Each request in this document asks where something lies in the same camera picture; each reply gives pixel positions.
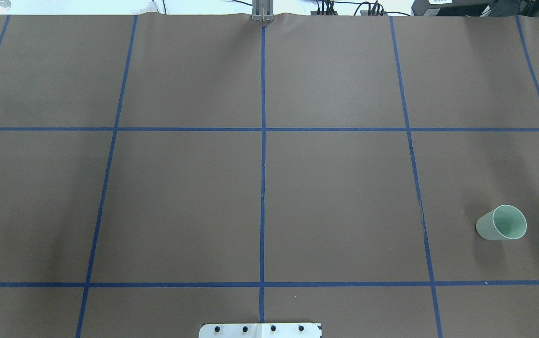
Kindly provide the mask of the light green cup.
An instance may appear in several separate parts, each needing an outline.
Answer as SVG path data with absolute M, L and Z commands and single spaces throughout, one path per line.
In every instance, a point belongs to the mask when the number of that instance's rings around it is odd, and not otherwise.
M 486 240 L 517 240 L 525 235 L 527 221 L 518 208 L 500 205 L 478 218 L 475 227 Z

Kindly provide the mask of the grey aluminium frame post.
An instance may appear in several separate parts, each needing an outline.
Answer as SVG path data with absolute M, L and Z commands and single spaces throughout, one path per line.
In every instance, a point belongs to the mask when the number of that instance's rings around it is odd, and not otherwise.
M 251 3 L 253 22 L 274 21 L 274 0 L 251 0 Z

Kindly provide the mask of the brown paper table mat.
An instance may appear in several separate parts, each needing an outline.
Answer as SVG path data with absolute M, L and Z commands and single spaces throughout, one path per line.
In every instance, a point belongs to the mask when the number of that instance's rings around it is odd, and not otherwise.
M 539 18 L 0 16 L 0 338 L 259 322 L 539 338 Z

